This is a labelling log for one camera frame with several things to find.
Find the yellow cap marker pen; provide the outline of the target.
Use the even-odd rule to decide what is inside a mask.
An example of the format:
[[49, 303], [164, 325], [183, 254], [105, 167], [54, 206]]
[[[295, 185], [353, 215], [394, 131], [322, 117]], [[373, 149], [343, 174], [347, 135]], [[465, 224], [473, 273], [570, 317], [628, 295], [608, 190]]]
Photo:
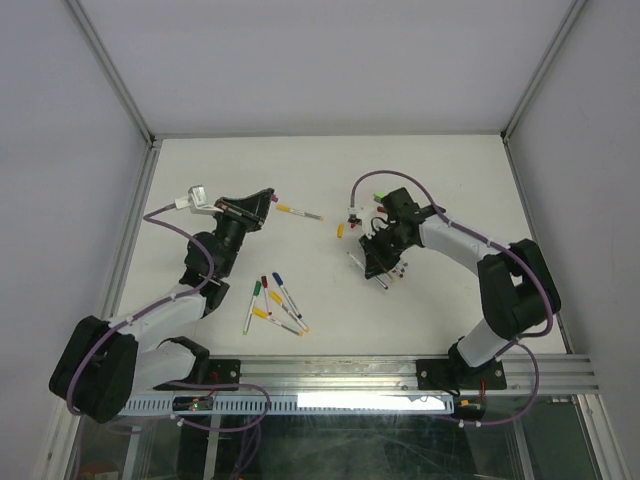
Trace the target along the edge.
[[303, 218], [309, 218], [309, 219], [313, 219], [313, 220], [318, 220], [318, 221], [324, 221], [325, 217], [321, 216], [321, 215], [317, 215], [314, 213], [310, 213], [310, 212], [306, 212], [303, 210], [299, 210], [293, 207], [289, 207], [286, 205], [281, 205], [281, 204], [277, 204], [276, 205], [276, 209], [278, 211], [284, 212], [284, 213], [288, 213], [288, 214], [292, 214], [292, 215], [296, 215], [296, 216], [300, 216]]

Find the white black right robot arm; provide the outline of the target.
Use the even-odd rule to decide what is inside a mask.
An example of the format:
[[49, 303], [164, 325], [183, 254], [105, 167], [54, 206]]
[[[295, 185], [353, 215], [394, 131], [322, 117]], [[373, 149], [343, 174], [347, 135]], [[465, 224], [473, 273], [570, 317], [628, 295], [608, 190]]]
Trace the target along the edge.
[[485, 364], [517, 339], [531, 337], [533, 327], [552, 327], [561, 299], [537, 243], [523, 239], [500, 244], [450, 219], [438, 206], [419, 206], [404, 188], [381, 203], [386, 218], [380, 227], [373, 225], [373, 214], [350, 209], [349, 221], [363, 228], [358, 243], [367, 279], [399, 267], [412, 247], [436, 251], [477, 277], [482, 319], [450, 349], [447, 374], [452, 383], [471, 386]]

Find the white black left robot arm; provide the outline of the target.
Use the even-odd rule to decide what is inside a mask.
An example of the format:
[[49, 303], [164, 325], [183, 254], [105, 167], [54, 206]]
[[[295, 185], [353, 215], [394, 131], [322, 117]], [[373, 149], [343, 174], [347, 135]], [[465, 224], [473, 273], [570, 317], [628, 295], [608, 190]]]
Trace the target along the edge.
[[266, 188], [210, 202], [196, 185], [144, 215], [186, 239], [184, 272], [167, 293], [133, 313], [89, 315], [77, 323], [48, 382], [71, 414], [104, 424], [134, 394], [178, 381], [192, 389], [206, 383], [208, 349], [175, 332], [221, 305], [244, 239], [262, 229], [274, 195]]

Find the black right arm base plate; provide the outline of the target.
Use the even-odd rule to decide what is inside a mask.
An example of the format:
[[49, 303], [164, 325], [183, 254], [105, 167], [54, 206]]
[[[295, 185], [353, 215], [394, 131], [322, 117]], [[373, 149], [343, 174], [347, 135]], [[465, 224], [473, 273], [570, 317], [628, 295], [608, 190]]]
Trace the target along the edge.
[[490, 360], [479, 367], [469, 367], [463, 360], [421, 358], [415, 361], [419, 390], [440, 390], [450, 394], [461, 390], [502, 391], [507, 389], [501, 362]]

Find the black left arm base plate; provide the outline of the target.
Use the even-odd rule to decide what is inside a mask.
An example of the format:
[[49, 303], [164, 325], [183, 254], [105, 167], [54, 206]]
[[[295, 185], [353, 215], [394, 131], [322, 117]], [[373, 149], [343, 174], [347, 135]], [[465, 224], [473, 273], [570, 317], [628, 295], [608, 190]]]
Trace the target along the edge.
[[209, 390], [214, 385], [222, 385], [222, 391], [237, 391], [240, 377], [239, 359], [209, 357], [196, 361], [189, 380], [196, 385], [206, 385]]

